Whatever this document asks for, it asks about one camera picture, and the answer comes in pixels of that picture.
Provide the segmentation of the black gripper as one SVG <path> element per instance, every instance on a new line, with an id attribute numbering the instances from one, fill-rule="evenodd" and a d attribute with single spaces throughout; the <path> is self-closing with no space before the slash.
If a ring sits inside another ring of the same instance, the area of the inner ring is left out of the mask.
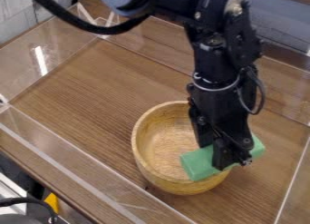
<path id="1" fill-rule="evenodd" d="M 238 76 L 229 84 L 221 84 L 194 76 L 187 93 L 197 142 L 201 148 L 213 144 L 213 166 L 218 170 L 234 164 L 246 166 L 253 162 L 254 148 L 249 125 L 255 105 L 254 81 Z"/>

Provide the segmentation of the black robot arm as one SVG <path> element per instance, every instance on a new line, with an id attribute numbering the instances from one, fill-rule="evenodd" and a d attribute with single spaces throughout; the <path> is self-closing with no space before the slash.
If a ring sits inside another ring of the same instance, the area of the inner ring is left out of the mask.
<path id="1" fill-rule="evenodd" d="M 188 116 L 201 147 L 213 145 L 213 166 L 223 170 L 253 160 L 249 117 L 265 101 L 254 62 L 262 41 L 251 25 L 249 0 L 102 0 L 127 18 L 159 15 L 186 30 L 194 54 L 187 85 Z"/>

